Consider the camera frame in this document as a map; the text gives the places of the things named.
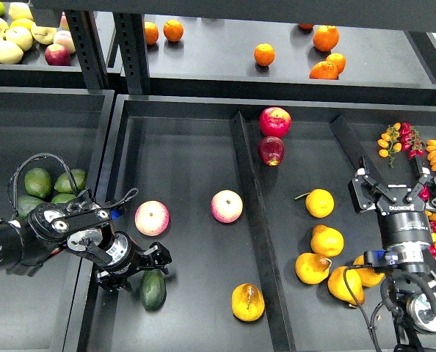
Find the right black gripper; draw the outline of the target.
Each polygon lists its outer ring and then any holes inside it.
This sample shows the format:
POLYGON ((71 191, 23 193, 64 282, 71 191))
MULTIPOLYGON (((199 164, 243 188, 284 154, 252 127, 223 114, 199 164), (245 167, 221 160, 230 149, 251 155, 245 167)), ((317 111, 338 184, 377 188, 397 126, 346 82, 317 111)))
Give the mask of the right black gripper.
POLYGON ((425 210, 436 209, 436 176, 423 166, 418 155, 410 161, 416 177, 414 186, 387 186, 367 155, 360 157, 355 165, 355 176, 348 184, 356 213, 376 208, 383 249, 393 249, 403 243, 417 243, 426 248, 432 243, 425 210), (418 195, 423 185, 430 190, 427 202, 418 195))

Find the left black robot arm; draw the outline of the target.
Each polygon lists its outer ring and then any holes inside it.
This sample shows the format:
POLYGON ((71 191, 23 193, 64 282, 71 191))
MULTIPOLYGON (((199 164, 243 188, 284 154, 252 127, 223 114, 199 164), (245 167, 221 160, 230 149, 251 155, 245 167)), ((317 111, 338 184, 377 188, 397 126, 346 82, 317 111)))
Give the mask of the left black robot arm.
POLYGON ((56 254, 67 251, 92 262, 95 281, 104 290, 131 290, 128 278, 140 271, 158 269, 167 274, 172 262, 169 251, 155 242, 141 249, 124 232, 114 229, 117 211, 138 193, 131 188, 114 203, 100 205, 88 188, 77 189, 71 169, 64 165, 75 199, 64 204, 43 202, 18 216, 18 177, 33 161, 48 157, 39 153, 24 161, 8 185, 12 217, 0 220, 0 271, 34 276, 56 254))

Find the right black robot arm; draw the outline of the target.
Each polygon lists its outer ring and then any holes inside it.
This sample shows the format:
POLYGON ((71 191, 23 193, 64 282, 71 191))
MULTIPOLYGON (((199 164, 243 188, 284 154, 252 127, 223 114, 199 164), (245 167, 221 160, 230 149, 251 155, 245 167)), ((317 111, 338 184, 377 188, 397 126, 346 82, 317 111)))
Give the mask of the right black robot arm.
POLYGON ((436 176, 412 159, 415 183, 385 185, 362 155, 348 188, 357 213, 377 215, 382 249, 364 253, 361 268, 384 274, 378 309, 391 313, 395 351, 426 351, 420 335, 436 334, 436 273, 426 262, 433 244, 428 212, 436 213, 436 176))

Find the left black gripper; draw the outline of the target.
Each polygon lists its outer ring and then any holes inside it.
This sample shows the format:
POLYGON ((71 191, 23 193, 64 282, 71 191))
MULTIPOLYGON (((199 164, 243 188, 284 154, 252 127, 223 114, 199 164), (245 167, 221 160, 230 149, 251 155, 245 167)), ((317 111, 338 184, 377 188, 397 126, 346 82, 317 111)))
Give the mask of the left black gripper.
POLYGON ((167 266, 172 262, 169 250, 158 241, 153 242, 144 251, 124 232, 115 233, 114 240, 106 253, 112 260, 95 271, 95 281, 98 286, 110 293, 119 290, 132 293, 129 277, 140 271, 153 269, 168 274, 167 266))

